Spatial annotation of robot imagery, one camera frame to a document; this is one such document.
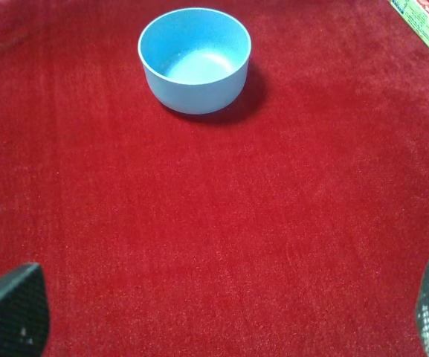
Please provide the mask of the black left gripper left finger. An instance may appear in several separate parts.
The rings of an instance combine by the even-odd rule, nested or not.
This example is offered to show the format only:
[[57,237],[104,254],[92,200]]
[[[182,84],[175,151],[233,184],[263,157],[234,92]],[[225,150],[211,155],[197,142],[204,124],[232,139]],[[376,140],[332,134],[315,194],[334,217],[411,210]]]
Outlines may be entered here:
[[0,277],[0,356],[41,356],[50,332],[42,267],[25,263]]

